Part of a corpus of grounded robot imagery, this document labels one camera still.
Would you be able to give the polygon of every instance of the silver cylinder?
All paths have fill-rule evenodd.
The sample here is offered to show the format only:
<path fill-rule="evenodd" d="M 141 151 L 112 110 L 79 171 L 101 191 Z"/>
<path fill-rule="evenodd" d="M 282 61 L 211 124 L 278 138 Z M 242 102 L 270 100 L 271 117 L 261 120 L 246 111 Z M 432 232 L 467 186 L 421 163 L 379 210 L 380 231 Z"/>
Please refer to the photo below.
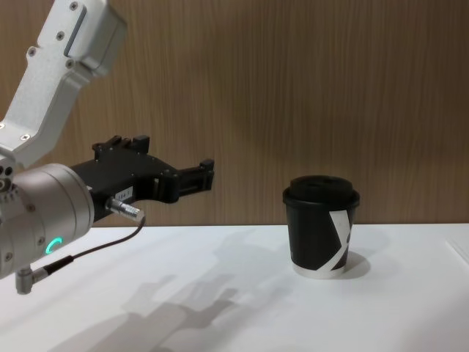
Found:
<path fill-rule="evenodd" d="M 95 217 L 86 185 L 66 166 L 23 172 L 14 184 L 5 199 L 23 211 L 0 224 L 0 279 L 85 235 Z"/>
<path fill-rule="evenodd" d="M 125 204 L 118 199 L 110 198 L 106 203 L 106 208 L 114 214 L 123 216 L 126 219 L 141 222 L 145 217 L 144 211 L 133 207 L 132 205 Z"/>

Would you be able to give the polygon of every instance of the black paper cup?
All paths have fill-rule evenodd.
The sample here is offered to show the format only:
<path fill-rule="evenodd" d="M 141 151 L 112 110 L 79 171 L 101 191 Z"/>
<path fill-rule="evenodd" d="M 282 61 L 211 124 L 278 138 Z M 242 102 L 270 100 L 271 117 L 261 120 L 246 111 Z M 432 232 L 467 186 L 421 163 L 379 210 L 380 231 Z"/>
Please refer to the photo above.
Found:
<path fill-rule="evenodd" d="M 345 270 L 360 194 L 352 183 L 331 176 L 305 176 L 284 191 L 290 252 L 295 271 L 330 279 Z"/>

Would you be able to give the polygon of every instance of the green led light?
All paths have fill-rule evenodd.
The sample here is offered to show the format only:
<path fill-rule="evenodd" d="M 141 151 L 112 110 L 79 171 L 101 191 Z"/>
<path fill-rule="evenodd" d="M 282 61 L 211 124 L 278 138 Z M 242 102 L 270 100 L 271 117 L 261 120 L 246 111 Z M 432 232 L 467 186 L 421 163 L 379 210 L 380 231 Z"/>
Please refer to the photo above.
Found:
<path fill-rule="evenodd" d="M 53 252 L 52 247 L 54 247 L 57 244 L 61 244 L 63 242 L 62 237 L 55 237 L 47 246 L 45 249 L 46 254 L 50 254 Z"/>

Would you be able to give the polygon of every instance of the metal connector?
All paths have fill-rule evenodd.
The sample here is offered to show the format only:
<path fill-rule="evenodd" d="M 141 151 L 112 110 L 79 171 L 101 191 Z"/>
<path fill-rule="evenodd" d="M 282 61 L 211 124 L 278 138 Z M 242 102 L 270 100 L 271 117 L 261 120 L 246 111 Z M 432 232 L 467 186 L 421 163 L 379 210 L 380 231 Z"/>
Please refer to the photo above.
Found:
<path fill-rule="evenodd" d="M 113 212 L 114 214 L 120 215 L 126 219 L 134 222 L 141 222 L 145 217 L 145 212 L 133 207 L 132 205 L 125 204 L 115 198 L 109 198 L 106 203 L 106 209 Z"/>
<path fill-rule="evenodd" d="M 28 265 L 16 272 L 16 292 L 20 295 L 27 295 L 31 293 L 32 286 L 41 280 L 44 280 L 49 274 L 44 268 L 31 270 Z"/>

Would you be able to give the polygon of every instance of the label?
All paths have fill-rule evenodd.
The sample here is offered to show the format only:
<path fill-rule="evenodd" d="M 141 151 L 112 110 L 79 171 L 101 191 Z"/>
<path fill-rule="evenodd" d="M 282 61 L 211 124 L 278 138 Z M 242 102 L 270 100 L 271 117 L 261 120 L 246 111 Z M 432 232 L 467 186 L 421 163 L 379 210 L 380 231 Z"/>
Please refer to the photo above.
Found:
<path fill-rule="evenodd" d="M 133 186 L 125 189 L 124 191 L 119 192 L 115 196 L 115 198 L 117 200 L 120 200 L 121 202 L 124 202 L 126 199 L 129 199 L 132 197 L 133 197 Z"/>

